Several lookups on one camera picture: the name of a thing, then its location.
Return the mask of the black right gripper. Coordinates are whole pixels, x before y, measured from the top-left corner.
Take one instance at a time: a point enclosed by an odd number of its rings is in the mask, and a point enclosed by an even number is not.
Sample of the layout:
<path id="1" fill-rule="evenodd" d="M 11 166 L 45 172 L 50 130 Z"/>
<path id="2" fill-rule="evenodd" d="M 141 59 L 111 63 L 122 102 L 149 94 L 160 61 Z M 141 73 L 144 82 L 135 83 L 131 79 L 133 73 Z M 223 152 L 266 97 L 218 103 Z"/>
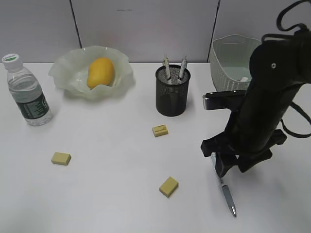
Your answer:
<path id="1" fill-rule="evenodd" d="M 205 157 L 215 153 L 215 170 L 219 177 L 223 177 L 233 166 L 238 166 L 240 172 L 244 173 L 254 165 L 268 160 L 272 157 L 270 148 L 274 145 L 282 145 L 286 135 L 282 130 L 274 130 L 272 136 L 262 149 L 251 151 L 244 144 L 242 147 L 233 144 L 227 132 L 202 141 L 201 150 Z"/>

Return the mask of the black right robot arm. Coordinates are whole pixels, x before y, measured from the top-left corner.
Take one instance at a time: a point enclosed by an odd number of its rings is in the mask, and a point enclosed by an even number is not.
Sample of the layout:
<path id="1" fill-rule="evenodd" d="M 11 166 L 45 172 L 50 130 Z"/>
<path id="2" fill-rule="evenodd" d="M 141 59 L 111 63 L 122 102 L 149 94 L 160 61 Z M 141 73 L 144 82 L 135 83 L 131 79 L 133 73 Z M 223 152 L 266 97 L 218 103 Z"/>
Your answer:
<path id="1" fill-rule="evenodd" d="M 215 155 L 215 170 L 223 177 L 233 166 L 246 172 L 272 157 L 271 147 L 285 142 L 290 131 L 278 124 L 299 89 L 311 81 L 311 33 L 266 34 L 251 55 L 247 90 L 203 95 L 206 110 L 231 111 L 225 130 L 201 144 L 205 157 Z"/>

